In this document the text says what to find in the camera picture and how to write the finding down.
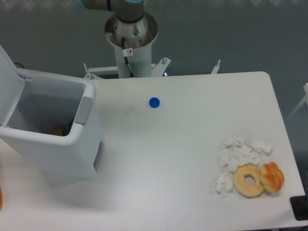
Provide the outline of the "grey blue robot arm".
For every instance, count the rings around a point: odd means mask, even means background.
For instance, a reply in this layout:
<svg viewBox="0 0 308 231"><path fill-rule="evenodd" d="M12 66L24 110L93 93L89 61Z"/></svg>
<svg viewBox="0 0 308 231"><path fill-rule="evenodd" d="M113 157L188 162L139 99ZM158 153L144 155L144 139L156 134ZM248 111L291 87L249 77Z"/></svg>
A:
<svg viewBox="0 0 308 231"><path fill-rule="evenodd" d="M89 10L115 12L124 23L136 23L143 18L144 3L142 0L77 0L77 3Z"/></svg>

